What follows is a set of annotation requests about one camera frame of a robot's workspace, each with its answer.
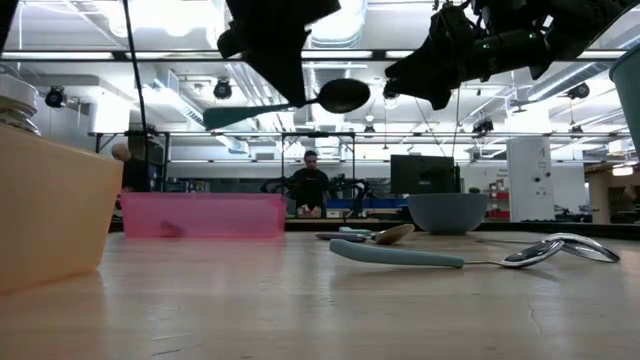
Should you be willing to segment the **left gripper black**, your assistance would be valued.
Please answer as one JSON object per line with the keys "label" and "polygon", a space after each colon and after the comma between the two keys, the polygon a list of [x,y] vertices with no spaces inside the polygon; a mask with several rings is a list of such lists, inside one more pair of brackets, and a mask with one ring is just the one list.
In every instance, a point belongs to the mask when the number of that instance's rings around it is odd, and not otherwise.
{"label": "left gripper black", "polygon": [[232,20],[217,40],[223,58],[251,55],[252,67],[290,104],[306,102],[301,51],[307,27],[341,9],[339,0],[225,0]]}

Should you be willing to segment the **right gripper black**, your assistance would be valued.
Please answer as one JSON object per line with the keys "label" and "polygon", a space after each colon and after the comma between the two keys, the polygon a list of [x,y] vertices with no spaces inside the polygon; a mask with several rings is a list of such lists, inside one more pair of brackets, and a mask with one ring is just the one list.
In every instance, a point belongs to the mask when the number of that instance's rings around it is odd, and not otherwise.
{"label": "right gripper black", "polygon": [[466,0],[431,17],[427,43],[385,69],[386,93],[447,106],[451,91],[469,80],[523,67],[539,78],[558,58],[547,19],[561,13],[561,0]]}

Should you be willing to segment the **black spoon teal handle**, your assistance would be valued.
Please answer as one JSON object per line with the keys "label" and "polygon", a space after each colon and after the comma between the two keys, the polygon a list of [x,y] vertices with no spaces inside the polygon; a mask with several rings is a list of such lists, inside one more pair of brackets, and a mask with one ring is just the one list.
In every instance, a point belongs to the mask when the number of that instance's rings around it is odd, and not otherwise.
{"label": "black spoon teal handle", "polygon": [[214,107],[203,112],[202,121],[207,131],[213,131],[247,118],[307,105],[320,105],[327,112],[346,114],[366,104],[370,95],[369,86],[362,81],[351,78],[335,79],[323,85],[315,98],[307,100],[302,105],[287,103],[253,107]]}

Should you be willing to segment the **white-lid seasoning jar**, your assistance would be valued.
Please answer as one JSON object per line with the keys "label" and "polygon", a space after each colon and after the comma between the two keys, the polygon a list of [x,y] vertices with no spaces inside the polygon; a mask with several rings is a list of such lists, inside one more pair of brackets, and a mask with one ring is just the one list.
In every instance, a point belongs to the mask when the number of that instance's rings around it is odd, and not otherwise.
{"label": "white-lid seasoning jar", "polygon": [[0,74],[0,124],[40,136],[31,121],[38,112],[38,90],[27,82]]}

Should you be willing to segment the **black monitor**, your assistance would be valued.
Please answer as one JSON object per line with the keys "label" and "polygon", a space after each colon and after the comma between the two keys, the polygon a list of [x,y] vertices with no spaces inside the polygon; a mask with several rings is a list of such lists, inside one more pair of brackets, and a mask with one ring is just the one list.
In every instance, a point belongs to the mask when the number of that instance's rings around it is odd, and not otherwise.
{"label": "black monitor", "polygon": [[390,175],[393,194],[460,192],[460,170],[452,157],[392,155]]}

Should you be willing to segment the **black overhead crossbar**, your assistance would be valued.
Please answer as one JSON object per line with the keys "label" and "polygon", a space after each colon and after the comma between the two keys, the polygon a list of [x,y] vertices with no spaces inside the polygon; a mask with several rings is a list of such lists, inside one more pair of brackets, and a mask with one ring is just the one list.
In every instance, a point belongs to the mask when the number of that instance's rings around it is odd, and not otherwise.
{"label": "black overhead crossbar", "polygon": [[[617,60],[627,49],[597,49],[586,50],[580,54],[577,62],[611,62]],[[409,50],[327,50],[309,49],[301,51],[303,61],[396,61],[411,54]],[[16,62],[126,62],[131,59],[131,52],[124,50],[91,50],[91,51],[4,51],[0,55],[0,61]],[[141,62],[200,62],[200,61],[240,61],[239,55],[224,58],[217,50],[204,51],[138,51],[136,59]]]}

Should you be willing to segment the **person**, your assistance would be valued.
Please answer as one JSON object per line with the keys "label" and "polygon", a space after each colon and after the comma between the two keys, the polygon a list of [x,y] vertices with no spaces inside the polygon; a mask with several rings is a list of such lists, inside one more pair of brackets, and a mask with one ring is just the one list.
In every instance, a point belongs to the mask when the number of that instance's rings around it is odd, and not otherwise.
{"label": "person", "polygon": [[146,163],[134,157],[125,143],[112,146],[111,154],[123,163],[121,190],[123,192],[149,192],[148,167]]}
{"label": "person", "polygon": [[295,171],[287,180],[292,192],[296,215],[302,218],[324,218],[324,193],[329,190],[328,176],[317,167],[318,154],[308,150],[304,154],[305,167]]}

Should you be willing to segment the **blue bowl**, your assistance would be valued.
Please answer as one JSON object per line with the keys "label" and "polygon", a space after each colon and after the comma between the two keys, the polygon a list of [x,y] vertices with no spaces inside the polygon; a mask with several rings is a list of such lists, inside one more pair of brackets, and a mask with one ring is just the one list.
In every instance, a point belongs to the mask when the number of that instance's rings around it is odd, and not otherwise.
{"label": "blue bowl", "polygon": [[416,194],[407,198],[414,223],[435,235],[460,235],[484,220],[489,197],[481,193]]}

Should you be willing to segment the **white pillar cabinet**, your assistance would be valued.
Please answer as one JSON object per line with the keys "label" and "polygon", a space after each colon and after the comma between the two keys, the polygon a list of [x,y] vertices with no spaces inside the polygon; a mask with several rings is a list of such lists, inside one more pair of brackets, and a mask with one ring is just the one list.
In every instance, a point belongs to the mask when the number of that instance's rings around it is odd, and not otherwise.
{"label": "white pillar cabinet", "polygon": [[547,137],[516,137],[507,143],[510,221],[554,220],[551,151]]}

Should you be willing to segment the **pink plastic bin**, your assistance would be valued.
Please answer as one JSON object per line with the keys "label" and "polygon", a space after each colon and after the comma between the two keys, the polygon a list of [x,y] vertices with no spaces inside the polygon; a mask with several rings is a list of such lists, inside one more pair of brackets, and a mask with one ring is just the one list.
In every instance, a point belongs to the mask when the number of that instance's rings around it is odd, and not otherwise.
{"label": "pink plastic bin", "polygon": [[288,202],[280,194],[266,193],[124,193],[120,197],[123,223],[138,229],[153,221],[189,225],[244,221],[264,226],[286,220]]}

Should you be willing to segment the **plain silver spoon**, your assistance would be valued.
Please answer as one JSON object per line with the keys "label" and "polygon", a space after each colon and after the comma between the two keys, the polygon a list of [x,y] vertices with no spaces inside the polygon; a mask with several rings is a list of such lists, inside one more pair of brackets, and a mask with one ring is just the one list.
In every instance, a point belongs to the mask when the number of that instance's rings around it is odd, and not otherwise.
{"label": "plain silver spoon", "polygon": [[601,243],[577,234],[554,233],[537,241],[528,241],[528,247],[500,261],[471,261],[471,264],[493,264],[505,268],[525,268],[544,262],[559,252],[584,259],[619,263],[620,256]]}

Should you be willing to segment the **silver ventilation duct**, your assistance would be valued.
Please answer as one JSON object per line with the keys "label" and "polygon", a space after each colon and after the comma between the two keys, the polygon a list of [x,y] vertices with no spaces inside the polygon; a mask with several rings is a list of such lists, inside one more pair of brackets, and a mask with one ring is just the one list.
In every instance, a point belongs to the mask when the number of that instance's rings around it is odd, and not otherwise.
{"label": "silver ventilation duct", "polygon": [[[359,46],[365,24],[368,0],[339,0],[341,9],[311,26],[312,49],[355,49]],[[322,68],[322,63],[308,68],[310,93],[316,95],[327,82],[345,78],[350,71],[344,68]]]}

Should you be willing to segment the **black background rig frame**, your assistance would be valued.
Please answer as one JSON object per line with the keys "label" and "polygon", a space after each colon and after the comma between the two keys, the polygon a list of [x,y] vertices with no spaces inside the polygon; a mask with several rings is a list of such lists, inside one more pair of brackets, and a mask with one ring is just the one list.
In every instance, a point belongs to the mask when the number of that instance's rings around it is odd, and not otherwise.
{"label": "black background rig frame", "polygon": [[[152,187],[165,192],[171,179],[186,179],[188,175],[177,170],[179,164],[231,167],[216,170],[216,178],[229,175],[283,179],[289,175],[289,166],[303,165],[301,159],[286,155],[302,138],[335,138],[349,151],[356,143],[353,132],[152,132],[150,139],[160,151],[160,158],[153,163]],[[250,169],[258,173],[250,174]]]}

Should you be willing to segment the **teal-handled silver spoon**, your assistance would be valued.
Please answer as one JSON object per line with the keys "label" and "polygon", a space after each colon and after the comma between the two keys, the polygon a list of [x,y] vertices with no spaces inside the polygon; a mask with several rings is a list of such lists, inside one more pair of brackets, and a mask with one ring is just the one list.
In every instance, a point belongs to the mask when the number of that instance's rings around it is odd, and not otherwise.
{"label": "teal-handled silver spoon", "polygon": [[339,228],[339,231],[341,233],[364,235],[366,238],[373,241],[377,245],[393,245],[396,242],[399,242],[404,237],[412,234],[414,230],[415,226],[412,224],[402,224],[378,232],[367,229],[353,229],[350,227]]}

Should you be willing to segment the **purple-handled silver spoon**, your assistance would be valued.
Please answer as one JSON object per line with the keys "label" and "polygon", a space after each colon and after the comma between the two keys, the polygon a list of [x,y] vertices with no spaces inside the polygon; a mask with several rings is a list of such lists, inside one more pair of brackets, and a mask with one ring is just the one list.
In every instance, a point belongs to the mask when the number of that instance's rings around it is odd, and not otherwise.
{"label": "purple-handled silver spoon", "polygon": [[364,243],[367,241],[373,241],[375,239],[375,233],[347,233],[347,232],[325,232],[316,233],[315,237],[320,240],[344,240],[353,243]]}

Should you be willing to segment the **black aluminium table frame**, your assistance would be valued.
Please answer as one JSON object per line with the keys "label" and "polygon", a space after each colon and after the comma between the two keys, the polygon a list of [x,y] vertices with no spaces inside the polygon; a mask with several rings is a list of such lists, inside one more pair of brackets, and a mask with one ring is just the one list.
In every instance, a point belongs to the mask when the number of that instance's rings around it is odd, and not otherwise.
{"label": "black aluminium table frame", "polygon": [[[142,224],[138,229],[126,225],[121,220],[112,220],[109,231],[125,232],[129,238],[162,238],[159,236],[159,224],[153,221]],[[287,219],[281,222],[268,222],[264,226],[250,225],[244,221],[238,225],[231,223],[180,224],[185,229],[183,238],[279,238],[286,232],[334,232],[340,227],[367,229],[372,231],[387,230],[398,226],[399,221],[378,219]],[[557,221],[524,221],[524,222],[482,222],[475,230],[480,232],[531,232],[531,233],[574,233],[587,237],[611,238],[640,241],[640,225],[638,224],[592,224]]]}

